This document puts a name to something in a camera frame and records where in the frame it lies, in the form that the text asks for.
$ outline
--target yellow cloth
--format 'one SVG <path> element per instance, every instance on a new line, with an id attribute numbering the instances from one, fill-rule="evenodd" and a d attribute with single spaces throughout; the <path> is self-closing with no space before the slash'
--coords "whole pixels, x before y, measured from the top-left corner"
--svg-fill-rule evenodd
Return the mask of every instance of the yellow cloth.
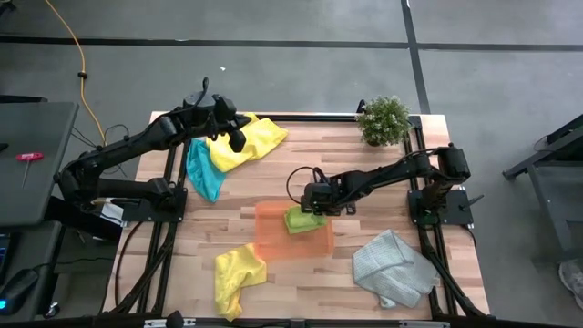
<path id="1" fill-rule="evenodd" d="M 227 320 L 240 316 L 240 289 L 267 281 L 265 261 L 255 256 L 253 243 L 215 258 L 215 307 Z"/>
<path id="2" fill-rule="evenodd" d="M 217 141 L 207 138 L 210 159 L 222 172 L 235 169 L 247 160 L 263 158 L 288 135 L 286 129 L 278 127 L 268 118 L 259 120 L 253 113 L 245 116 L 251 118 L 251 122 L 240 129 L 247 139 L 240 153 L 233 152 L 230 148 L 228 134 L 219 136 Z"/>

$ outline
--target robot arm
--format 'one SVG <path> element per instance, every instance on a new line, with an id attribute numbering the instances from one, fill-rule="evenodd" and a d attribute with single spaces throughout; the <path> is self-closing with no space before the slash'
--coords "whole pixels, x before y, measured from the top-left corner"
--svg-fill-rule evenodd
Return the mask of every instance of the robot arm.
<path id="1" fill-rule="evenodd" d="M 232 101 L 221 95 L 207 95 L 208 79 L 203 90 L 186 97 L 182 107 L 163 114 L 150 123 L 144 131 L 134 136 L 97 147 L 81 154 L 55 175 L 65 201 L 81 207 L 88 206 L 98 197 L 143 198 L 155 207 L 171 200 L 172 192 L 163 178 L 148 182 L 101 179 L 104 170 L 115 167 L 152 150 L 166 150 L 198 137 L 216 140 L 219 134 L 229 133 L 230 146 L 240 152 L 245 137 L 240 128 L 251 120 L 236 114 Z"/>
<path id="2" fill-rule="evenodd" d="M 431 155 L 438 157 L 439 167 L 429 161 Z M 338 216 L 342 209 L 354 214 L 354 203 L 368 196 L 373 190 L 411 178 L 429 178 L 432 183 L 423 188 L 422 203 L 427 210 L 437 210 L 445 205 L 445 194 L 455 184 L 461 184 L 470 177 L 464 151 L 453 144 L 449 147 L 414 151 L 394 164 L 368 172 L 353 170 L 333 177 L 323 176 L 308 183 L 301 197 L 302 211 Z"/>

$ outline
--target small succulent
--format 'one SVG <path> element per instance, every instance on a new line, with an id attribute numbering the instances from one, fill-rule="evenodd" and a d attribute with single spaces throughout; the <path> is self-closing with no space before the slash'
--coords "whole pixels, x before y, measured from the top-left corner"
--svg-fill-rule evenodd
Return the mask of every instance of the small succulent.
<path id="1" fill-rule="evenodd" d="M 370 145 L 398 144 L 409 131 L 409 108 L 398 97 L 378 97 L 367 102 L 363 110 L 356 122 Z"/>

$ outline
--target gray floor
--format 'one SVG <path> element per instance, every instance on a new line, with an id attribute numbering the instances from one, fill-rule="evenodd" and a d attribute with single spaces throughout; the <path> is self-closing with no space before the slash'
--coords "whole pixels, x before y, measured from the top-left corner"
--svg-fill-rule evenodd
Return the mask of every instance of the gray floor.
<path id="1" fill-rule="evenodd" d="M 578 0 L 410 0 L 419 42 L 583 44 Z M 80 36 L 221 40 L 406 42 L 399 0 L 54 1 Z M 0 33 L 66 36 L 44 2 L 0 18 Z M 358 100 L 397 95 L 419 113 L 406 49 L 85 46 L 87 98 L 105 127 L 140 131 L 210 77 L 240 109 L 353 112 Z M 421 51 L 431 112 L 445 114 L 473 176 L 478 256 L 491 312 L 504 319 L 583 326 L 583 311 L 554 267 L 531 258 L 554 248 L 527 177 L 500 172 L 543 135 L 580 115 L 583 52 Z M 0 46 L 0 94 L 79 101 L 73 46 Z M 88 115 L 77 127 L 98 140 Z M 119 138 L 115 131 L 111 138 Z M 72 140 L 67 158 L 86 147 Z M 124 166 L 131 176 L 137 162 Z M 62 283 L 63 315 L 94 313 L 89 273 Z"/>

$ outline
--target translucent orange bin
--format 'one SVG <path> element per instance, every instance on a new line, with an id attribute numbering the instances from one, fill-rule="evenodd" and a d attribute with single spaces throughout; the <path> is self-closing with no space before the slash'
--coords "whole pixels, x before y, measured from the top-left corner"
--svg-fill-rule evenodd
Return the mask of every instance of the translucent orange bin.
<path id="1" fill-rule="evenodd" d="M 255 252 L 265 261 L 323 257 L 334 250 L 332 224 L 290 234 L 284 214 L 297 206 L 291 201 L 263 201 L 255 205 Z"/>

